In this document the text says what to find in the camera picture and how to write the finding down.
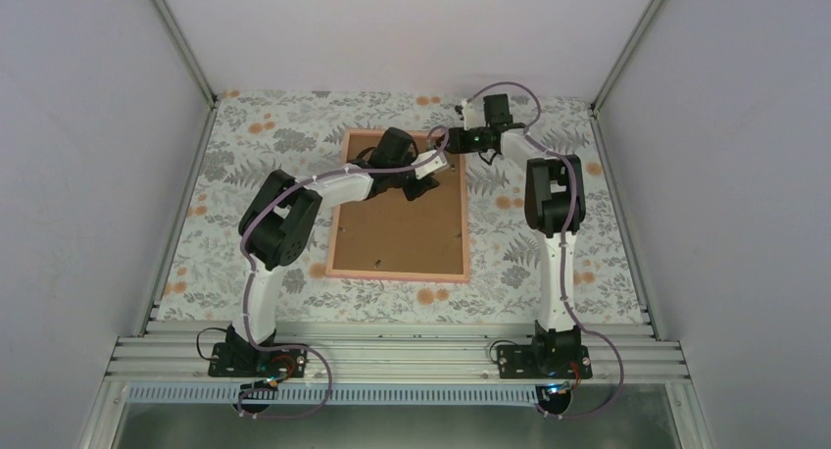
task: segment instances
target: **floral tablecloth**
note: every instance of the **floral tablecloth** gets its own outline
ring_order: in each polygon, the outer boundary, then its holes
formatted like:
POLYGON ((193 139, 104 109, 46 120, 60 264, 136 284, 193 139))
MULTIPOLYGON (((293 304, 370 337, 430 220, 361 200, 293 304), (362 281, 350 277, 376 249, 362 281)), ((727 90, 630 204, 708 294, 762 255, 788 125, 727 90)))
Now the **floral tablecloth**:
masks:
MULTIPOLYGON (((348 127, 427 130, 458 125, 460 97, 378 92, 229 91, 191 199, 159 319, 231 320, 240 313, 247 263, 237 223, 266 176, 297 177, 341 165, 348 127)), ((576 310, 587 323, 641 321, 629 265, 595 147, 586 103, 543 98, 532 134, 583 162, 587 215, 575 252, 576 310)), ((517 121, 533 103, 512 96, 517 121)), ((469 284, 330 279, 324 276, 331 211, 321 212, 303 255, 282 283, 283 321, 529 323, 539 304, 539 255, 522 210, 523 170, 468 155, 469 284)))

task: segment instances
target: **perforated strip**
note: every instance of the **perforated strip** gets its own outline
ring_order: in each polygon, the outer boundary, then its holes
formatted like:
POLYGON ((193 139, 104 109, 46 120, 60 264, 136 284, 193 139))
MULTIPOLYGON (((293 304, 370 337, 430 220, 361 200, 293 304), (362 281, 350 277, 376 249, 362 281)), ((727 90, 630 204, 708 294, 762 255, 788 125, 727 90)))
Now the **perforated strip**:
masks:
MULTIPOLYGON (((294 405, 322 400, 324 385, 283 384, 276 393, 253 394, 258 401, 294 405)), ((135 382, 130 403, 234 403, 239 384, 135 382)), ((536 402, 532 385, 335 385, 331 405, 502 405, 536 402)))

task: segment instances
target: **metal bracket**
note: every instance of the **metal bracket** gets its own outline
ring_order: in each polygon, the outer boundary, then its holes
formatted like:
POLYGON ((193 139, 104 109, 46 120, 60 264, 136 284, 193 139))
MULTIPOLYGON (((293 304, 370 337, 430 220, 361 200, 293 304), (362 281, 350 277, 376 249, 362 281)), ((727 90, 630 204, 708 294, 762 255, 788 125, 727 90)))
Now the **metal bracket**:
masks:
POLYGON ((306 370, 306 351, 299 349, 290 349, 285 351, 273 351, 269 353, 267 359, 261 360, 259 368, 252 370, 252 366, 248 363, 242 362, 241 359, 232 351, 231 346, 227 343, 217 343, 214 345, 212 354, 216 359, 211 362, 208 367, 208 375, 211 377, 277 377, 288 373, 285 359, 283 357, 291 358, 295 363, 292 370, 292 378, 303 378, 306 370))
MULTIPOLYGON (((539 370, 534 350, 527 344, 504 344, 496 347, 497 362, 499 363, 499 378, 504 379, 575 379, 574 369, 570 363, 563 363, 561 367, 553 368, 552 374, 543 374, 539 370)), ((585 346, 580 347, 580 360, 574 363, 581 379, 592 378, 591 360, 589 350, 585 346)))

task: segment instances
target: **wooden frame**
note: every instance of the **wooden frame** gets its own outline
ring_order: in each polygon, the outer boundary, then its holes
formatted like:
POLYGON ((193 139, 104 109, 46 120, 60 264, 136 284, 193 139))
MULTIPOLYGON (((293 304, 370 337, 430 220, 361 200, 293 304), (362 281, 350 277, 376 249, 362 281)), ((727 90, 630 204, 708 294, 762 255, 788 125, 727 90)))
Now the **wooden frame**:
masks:
MULTIPOLYGON (((371 135, 380 136, 384 130, 380 129, 363 129, 350 128, 346 130, 343 138, 343 162, 346 163, 348 159, 348 152, 350 140, 353 135, 371 135)), ((408 131, 410 135, 416 140, 426 139, 426 132, 408 131)), ((470 282, 470 244, 468 240, 468 226, 467 226, 467 186, 465 181, 465 164, 464 156, 458 156, 455 161, 457 173, 459 173, 460 183, 460 205, 461 205, 461 242, 462 242, 462 273, 461 274, 440 274, 440 273, 406 273, 406 272, 389 272, 389 271, 367 271, 367 270, 343 270, 335 269, 335 251, 337 248, 337 237, 339 226, 341 222, 341 207, 335 207, 332 214, 332 228, 329 234, 329 248, 326 258, 325 274, 328 277, 342 277, 342 278, 361 278, 361 279, 388 279, 388 280, 413 280, 413 281, 427 281, 427 282, 470 282)), ((414 225, 416 231, 421 231, 424 224, 414 225)))

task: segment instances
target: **metal frame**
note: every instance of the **metal frame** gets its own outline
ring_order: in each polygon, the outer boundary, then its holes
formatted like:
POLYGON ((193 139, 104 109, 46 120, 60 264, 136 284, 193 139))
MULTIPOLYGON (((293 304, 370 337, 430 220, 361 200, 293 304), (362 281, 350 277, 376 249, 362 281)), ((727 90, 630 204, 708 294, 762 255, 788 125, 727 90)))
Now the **metal frame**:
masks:
POLYGON ((78 447, 103 449, 114 446, 129 388, 128 382, 105 381, 101 384, 78 447))
POLYGON ((611 206, 614 209, 614 216, 617 219, 617 227, 620 231, 620 239, 623 242, 623 250, 626 252, 626 258, 629 260, 629 270, 632 272, 632 285, 635 287, 635 294, 638 296, 638 301, 640 301, 644 308, 644 313, 649 316, 648 323, 655 329, 655 338, 661 340, 666 336, 666 328, 660 314, 660 309, 651 300, 651 288, 646 286, 646 281, 644 280, 641 264, 638 261, 637 248, 632 238, 632 230, 626 219, 625 209, 622 205, 623 202, 620 199, 620 192, 617 188, 617 181, 614 178, 614 170, 609 159, 609 152, 606 148, 606 141, 603 138, 603 131, 601 130, 596 112, 590 115, 590 119, 592 132, 594 132, 595 136, 595 144, 597 145, 600 161, 603 165, 604 177, 609 187, 611 206))
POLYGON ((652 25, 658 11, 660 11, 660 7, 665 1, 666 0, 650 0, 649 5, 647 5, 647 9, 644 10, 644 14, 641 16, 640 21, 638 21, 638 24, 635 25, 632 33, 629 35, 629 39, 626 40, 623 50, 620 51, 620 55, 618 55, 617 60, 614 61, 614 65, 611 67, 606 80, 603 82, 600 92, 598 92, 597 97, 592 103, 592 107, 596 110, 600 110, 604 103, 606 103, 606 99, 609 97, 611 89, 614 88, 614 84, 617 82, 617 79, 620 77, 623 69, 626 68, 626 65, 629 63, 635 49, 637 49, 641 44, 641 40, 643 39, 646 31, 652 25))
POLYGON ((196 60, 196 56, 193 54, 193 51, 190 49, 190 46, 187 43, 187 39, 184 37, 184 33, 182 33, 179 24, 176 22, 175 17, 173 16, 173 12, 171 11, 171 7, 168 6, 168 2, 166 0, 150 0, 153 2, 154 8, 156 8, 156 12, 159 14, 159 18, 164 22, 165 29, 170 36, 173 45, 175 46, 176 50, 178 50, 179 55, 181 55, 182 60, 184 61, 187 70, 190 72, 191 77, 193 78, 194 82, 199 86, 199 90, 202 92, 202 96, 205 98, 205 101, 208 103, 209 107, 214 107, 215 102, 217 100, 217 94, 211 88, 211 85, 208 83, 208 79, 205 77, 205 73, 202 72, 202 68, 199 66, 199 62, 196 60))
MULTIPOLYGON (((228 322, 148 323, 143 337, 120 338, 107 368, 107 381, 234 381, 206 374, 207 365, 196 353, 196 333, 228 322)), ((629 383, 683 383, 689 372, 680 345, 656 341, 645 324, 598 325, 620 350, 629 383)), ((530 324, 326 324, 280 323, 278 341, 303 342, 319 349, 336 369, 338 383, 389 384, 548 384, 549 379, 501 380, 485 350, 497 338, 527 342, 530 324)), ((206 331, 203 345, 223 340, 206 331)), ((586 336, 594 378, 585 383, 616 383, 613 352, 600 339, 586 336)), ((326 383, 322 364, 310 357, 308 384, 326 383)))
POLYGON ((666 396, 672 409, 672 418, 683 449, 712 449, 707 425, 693 384, 668 383, 666 396))
POLYGON ((199 177, 199 170, 202 168, 202 161, 205 159, 205 151, 208 149, 208 141, 211 139, 211 132, 214 130, 214 122, 216 120, 217 108, 213 108, 205 120, 202 135, 199 138, 199 144, 196 146, 196 153, 191 160, 190 171, 187 174, 185 187, 179 199, 171 234, 165 246, 165 254, 162 257, 162 263, 156 269, 156 276, 153 279, 153 285, 150 289, 151 292, 148 294, 151 300, 148 301, 147 308, 141 312, 141 315, 138 317, 138 322, 133 327, 134 335, 141 336, 144 334, 144 327, 151 320, 151 314, 159 306, 159 300, 161 300, 162 293, 165 291, 165 284, 168 281, 168 274, 171 272, 171 266, 176 253, 176 245, 184 228, 187 209, 190 206, 190 198, 193 196, 193 190, 196 188, 196 180, 199 177))

